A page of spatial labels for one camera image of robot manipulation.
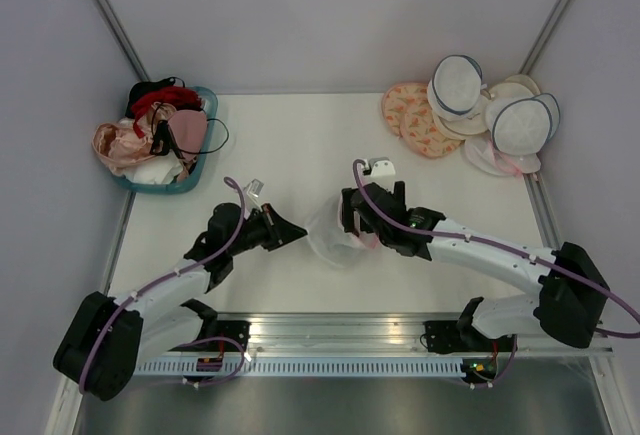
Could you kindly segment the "white mesh bag pink zipper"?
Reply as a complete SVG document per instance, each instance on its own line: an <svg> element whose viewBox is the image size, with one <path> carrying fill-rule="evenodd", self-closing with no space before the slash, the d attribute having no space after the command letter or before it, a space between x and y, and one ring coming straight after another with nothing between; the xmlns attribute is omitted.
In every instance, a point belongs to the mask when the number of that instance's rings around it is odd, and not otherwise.
<svg viewBox="0 0 640 435"><path fill-rule="evenodd" d="M366 252L379 245L373 234L352 234L344 231L341 221L342 197L333 196L311 215L305 223L307 241L314 253L329 265L346 269L355 265Z"/></svg>

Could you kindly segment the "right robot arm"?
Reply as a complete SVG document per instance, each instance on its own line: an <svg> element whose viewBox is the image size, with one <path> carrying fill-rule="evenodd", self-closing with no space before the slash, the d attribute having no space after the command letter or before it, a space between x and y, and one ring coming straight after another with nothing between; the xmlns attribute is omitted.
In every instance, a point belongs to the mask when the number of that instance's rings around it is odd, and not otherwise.
<svg viewBox="0 0 640 435"><path fill-rule="evenodd" d="M407 207L402 182L392 190L368 183L341 196L345 232L372 234L401 256L468 268L518 289L516 296L467 303L455 322L463 347L538 333L569 347L590 346L609 287L581 246L527 248L483 235L441 212Z"/></svg>

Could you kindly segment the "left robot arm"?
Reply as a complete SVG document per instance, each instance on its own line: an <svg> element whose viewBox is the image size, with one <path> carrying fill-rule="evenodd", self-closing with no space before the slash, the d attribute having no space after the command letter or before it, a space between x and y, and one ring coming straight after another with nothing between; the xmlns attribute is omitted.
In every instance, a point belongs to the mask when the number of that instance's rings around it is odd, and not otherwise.
<svg viewBox="0 0 640 435"><path fill-rule="evenodd" d="M83 393L102 401L118 395L135 370L168 351L220 350L245 345L218 326L217 312L201 296L232 272L236 256L268 252L307 236L307 231L265 203L246 211L217 206L207 228L172 271L127 294L99 291L79 305L53 357L53 367Z"/></svg>

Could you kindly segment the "floral peach laundry bag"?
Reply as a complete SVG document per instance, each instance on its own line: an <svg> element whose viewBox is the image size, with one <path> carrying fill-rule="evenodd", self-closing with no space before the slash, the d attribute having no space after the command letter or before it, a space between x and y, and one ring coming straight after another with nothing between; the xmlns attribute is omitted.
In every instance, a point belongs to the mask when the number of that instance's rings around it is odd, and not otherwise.
<svg viewBox="0 0 640 435"><path fill-rule="evenodd" d="M398 83L387 90L381 101L383 120L396 136L400 136L400 126L407 113L425 116L430 109L427 85L420 82Z"/></svg>

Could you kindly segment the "white bra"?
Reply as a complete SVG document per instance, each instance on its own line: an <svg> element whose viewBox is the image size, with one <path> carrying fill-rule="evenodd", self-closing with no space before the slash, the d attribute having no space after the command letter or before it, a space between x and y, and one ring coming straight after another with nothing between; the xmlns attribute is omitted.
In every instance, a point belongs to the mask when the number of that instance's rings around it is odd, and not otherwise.
<svg viewBox="0 0 640 435"><path fill-rule="evenodd" d="M165 185L171 183L182 171L183 166L177 159L166 156L126 169L123 176L134 184Z"/></svg>

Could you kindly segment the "dusty pink bra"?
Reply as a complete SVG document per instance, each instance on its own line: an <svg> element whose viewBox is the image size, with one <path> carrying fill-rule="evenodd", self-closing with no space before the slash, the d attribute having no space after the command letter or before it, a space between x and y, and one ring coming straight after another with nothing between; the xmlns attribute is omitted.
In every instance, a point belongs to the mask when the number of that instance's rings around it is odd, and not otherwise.
<svg viewBox="0 0 640 435"><path fill-rule="evenodd" d="M202 148L208 129L204 111L178 110L168 120L174 146L186 157L197 155Z"/></svg>

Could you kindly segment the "flat white bag pink trim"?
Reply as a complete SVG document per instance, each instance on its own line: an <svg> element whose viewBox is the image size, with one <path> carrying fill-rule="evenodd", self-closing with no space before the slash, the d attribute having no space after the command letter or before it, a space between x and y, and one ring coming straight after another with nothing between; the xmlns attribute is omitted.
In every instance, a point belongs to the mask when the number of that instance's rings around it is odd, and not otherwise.
<svg viewBox="0 0 640 435"><path fill-rule="evenodd" d="M487 133L466 139L463 150L470 164L493 176L521 177L535 174L541 168L536 154L515 156L500 152Z"/></svg>

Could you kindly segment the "red lace bra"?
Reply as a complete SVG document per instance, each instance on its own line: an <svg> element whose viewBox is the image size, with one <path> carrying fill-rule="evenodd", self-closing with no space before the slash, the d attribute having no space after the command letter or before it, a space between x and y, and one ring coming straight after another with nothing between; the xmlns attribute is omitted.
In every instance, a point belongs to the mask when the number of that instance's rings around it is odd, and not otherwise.
<svg viewBox="0 0 640 435"><path fill-rule="evenodd" d="M131 107L135 119L145 115L154 103L169 104L176 109L200 109L201 98L198 94L185 87L165 87L149 92L139 98Z"/></svg>

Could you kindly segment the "white mesh bag blue trim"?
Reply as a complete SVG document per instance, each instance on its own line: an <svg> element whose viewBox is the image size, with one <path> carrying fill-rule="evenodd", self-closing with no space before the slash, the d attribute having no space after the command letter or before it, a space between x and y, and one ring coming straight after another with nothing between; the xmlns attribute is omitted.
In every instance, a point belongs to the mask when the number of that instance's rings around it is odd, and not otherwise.
<svg viewBox="0 0 640 435"><path fill-rule="evenodd" d="M472 117L479 103L483 71L468 55L449 55L436 66L428 85L436 113L448 121Z"/></svg>

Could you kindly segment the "peach satin bra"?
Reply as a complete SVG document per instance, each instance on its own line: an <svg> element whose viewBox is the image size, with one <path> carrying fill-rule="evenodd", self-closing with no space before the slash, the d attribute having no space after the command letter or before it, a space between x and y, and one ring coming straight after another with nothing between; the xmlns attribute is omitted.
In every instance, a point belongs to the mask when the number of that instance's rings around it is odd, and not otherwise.
<svg viewBox="0 0 640 435"><path fill-rule="evenodd" d="M154 158L153 136L148 128L133 124L104 123L96 128L91 145L102 164L114 176Z"/></svg>

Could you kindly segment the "large white bag blue trim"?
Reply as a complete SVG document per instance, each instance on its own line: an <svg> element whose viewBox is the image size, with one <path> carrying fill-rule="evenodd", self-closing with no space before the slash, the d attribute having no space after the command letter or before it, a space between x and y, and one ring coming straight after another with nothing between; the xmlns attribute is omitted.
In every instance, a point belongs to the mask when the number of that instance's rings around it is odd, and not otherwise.
<svg viewBox="0 0 640 435"><path fill-rule="evenodd" d="M484 119L494 147L505 154L537 154L555 135L561 120L556 97L542 93L490 102Z"/></svg>

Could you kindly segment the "black bra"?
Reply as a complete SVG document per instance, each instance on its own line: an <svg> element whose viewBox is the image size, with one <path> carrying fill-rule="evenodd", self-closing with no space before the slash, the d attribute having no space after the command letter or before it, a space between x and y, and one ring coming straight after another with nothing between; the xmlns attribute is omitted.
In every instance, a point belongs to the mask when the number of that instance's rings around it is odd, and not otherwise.
<svg viewBox="0 0 640 435"><path fill-rule="evenodd" d="M190 162L190 161L193 161L197 156L213 154L221 150L229 139L229 131L224 123L222 123L222 126L225 130L226 138L219 147L216 147L213 150L204 149L204 142L205 142L204 140L202 148L200 149L200 152L197 155L192 157L186 157L174 146L173 138L168 128L168 120L178 110L204 111L205 114L207 115L204 109L203 99L199 95L198 96L201 98L201 101L202 101L202 107L200 109L176 109L175 107L169 104L154 103L145 115L141 116L138 119L135 119L133 117L133 114L131 113L131 107L139 98L141 98L143 95L149 92L160 90L165 87L172 87L172 86L188 88L182 79L178 79L176 77L169 77L159 81L139 82L135 84L129 92L128 103L125 111L125 117L133 120L133 125L136 129L148 128L150 130L151 135L153 136L151 153L154 156L165 156L165 155L168 155L170 152L172 152L179 160ZM215 117L209 117L207 115L207 119L208 119L208 129L212 124L217 122L217 119Z"/></svg>

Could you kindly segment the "cream laundry bag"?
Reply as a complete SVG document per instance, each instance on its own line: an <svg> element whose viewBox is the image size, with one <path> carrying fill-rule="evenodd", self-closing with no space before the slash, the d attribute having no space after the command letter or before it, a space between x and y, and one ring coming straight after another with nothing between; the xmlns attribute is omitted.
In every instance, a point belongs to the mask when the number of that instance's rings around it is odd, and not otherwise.
<svg viewBox="0 0 640 435"><path fill-rule="evenodd" d="M454 140L465 140L480 135L488 130L485 122L486 107L498 99L521 99L539 94L539 90L532 91L537 85L531 81L522 84L524 75L513 75L480 92L478 100L470 112L469 117L454 115L452 120L445 118L445 110L438 104L432 83L428 84L427 96L432 110L433 121L437 130L445 137Z"/></svg>

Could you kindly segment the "teal plastic basket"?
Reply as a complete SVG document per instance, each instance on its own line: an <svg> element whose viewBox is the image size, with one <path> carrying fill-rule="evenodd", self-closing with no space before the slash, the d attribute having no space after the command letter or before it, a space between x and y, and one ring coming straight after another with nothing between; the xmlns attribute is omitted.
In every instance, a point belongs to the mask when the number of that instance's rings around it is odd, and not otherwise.
<svg viewBox="0 0 640 435"><path fill-rule="evenodd" d="M131 89L125 117L100 125L92 148L111 178L132 192L177 195L198 184L217 122L217 96L174 78Z"/></svg>

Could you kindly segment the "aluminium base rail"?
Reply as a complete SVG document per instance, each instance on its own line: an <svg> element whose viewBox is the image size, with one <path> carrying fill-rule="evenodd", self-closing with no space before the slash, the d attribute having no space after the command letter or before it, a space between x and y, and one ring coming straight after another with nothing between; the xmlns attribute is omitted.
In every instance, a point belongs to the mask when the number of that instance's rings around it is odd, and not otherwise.
<svg viewBox="0 0 640 435"><path fill-rule="evenodd" d="M512 343L503 338L484 343L484 350L440 355L430 353L424 340L423 323L453 320L449 313L427 314L249 314L220 313L198 316L182 308L143 330L136 351L142 360L170 353L172 348L192 342L221 320L247 320L250 339L245 349L275 357L304 356L489 356L508 355Z"/></svg>

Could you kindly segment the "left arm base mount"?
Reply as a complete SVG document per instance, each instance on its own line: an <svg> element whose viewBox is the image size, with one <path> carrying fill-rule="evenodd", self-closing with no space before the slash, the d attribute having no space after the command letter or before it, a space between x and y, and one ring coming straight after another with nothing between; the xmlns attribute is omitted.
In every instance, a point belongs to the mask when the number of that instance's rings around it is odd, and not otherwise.
<svg viewBox="0 0 640 435"><path fill-rule="evenodd" d="M239 352L239 349L231 342L224 341L228 338L236 342L243 350L248 347L250 339L251 323L247 320L221 320L214 328L208 328L198 335L199 343L189 343L171 349L171 352Z"/></svg>

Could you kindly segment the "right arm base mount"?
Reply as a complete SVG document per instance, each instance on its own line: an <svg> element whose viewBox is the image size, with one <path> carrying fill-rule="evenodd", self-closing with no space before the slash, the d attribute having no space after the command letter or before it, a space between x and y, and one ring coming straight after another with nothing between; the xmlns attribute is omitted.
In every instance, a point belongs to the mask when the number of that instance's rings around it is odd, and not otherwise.
<svg viewBox="0 0 640 435"><path fill-rule="evenodd" d="M430 353L448 355L484 350L483 343L455 320L429 320L423 323L424 340Z"/></svg>

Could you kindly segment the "aluminium side rail right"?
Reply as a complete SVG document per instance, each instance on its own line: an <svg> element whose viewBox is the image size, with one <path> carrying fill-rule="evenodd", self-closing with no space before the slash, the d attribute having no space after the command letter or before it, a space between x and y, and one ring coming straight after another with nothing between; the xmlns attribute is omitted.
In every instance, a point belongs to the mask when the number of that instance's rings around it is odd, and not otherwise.
<svg viewBox="0 0 640 435"><path fill-rule="evenodd" d="M524 182L542 242L545 246L559 249L563 238L556 224L542 176L526 174Z"/></svg>

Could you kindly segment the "aluminium frame post left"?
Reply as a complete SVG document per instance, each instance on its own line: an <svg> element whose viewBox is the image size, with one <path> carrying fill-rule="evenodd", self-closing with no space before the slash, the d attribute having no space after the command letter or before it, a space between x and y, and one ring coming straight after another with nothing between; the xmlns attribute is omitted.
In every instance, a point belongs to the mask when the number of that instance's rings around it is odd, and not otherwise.
<svg viewBox="0 0 640 435"><path fill-rule="evenodd" d="M149 81L149 74L139 57L127 31L116 13L110 0L92 0L100 13L102 19L106 23L112 37L122 51L129 66L136 74L140 81Z"/></svg>

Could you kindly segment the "aluminium frame post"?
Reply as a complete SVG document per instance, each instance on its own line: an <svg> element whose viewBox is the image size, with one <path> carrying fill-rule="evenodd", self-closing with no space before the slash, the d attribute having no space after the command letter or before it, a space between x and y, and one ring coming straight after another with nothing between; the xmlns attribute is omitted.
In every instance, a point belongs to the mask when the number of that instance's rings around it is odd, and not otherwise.
<svg viewBox="0 0 640 435"><path fill-rule="evenodd" d="M573 1L574 0L556 0L554 2L533 45L520 66L520 74L530 75L534 70Z"/></svg>
<svg viewBox="0 0 640 435"><path fill-rule="evenodd" d="M139 57L127 31L116 13L110 0L92 0L100 13L102 19L106 23L112 37L122 51L129 66L136 74L140 81L149 81L149 74Z"/></svg>

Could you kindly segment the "aluminium frame post right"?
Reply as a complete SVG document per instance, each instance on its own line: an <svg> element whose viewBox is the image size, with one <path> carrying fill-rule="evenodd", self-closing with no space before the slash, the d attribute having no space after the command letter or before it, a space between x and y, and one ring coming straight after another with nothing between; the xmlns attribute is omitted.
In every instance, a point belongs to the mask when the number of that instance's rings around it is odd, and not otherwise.
<svg viewBox="0 0 640 435"><path fill-rule="evenodd" d="M573 1L574 0L556 0L554 2L533 45L520 66L520 74L530 75L534 70Z"/></svg>

